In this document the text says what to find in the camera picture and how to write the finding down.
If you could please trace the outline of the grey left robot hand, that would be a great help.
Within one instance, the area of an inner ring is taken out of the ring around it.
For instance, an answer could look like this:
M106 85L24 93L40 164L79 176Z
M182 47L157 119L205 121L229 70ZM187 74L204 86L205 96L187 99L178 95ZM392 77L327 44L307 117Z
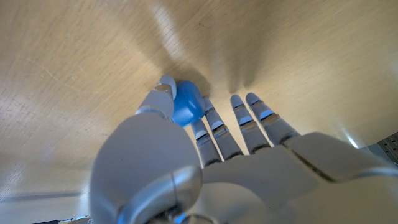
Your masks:
M160 78L99 150L94 223L396 223L397 167L231 97L248 153L191 82Z

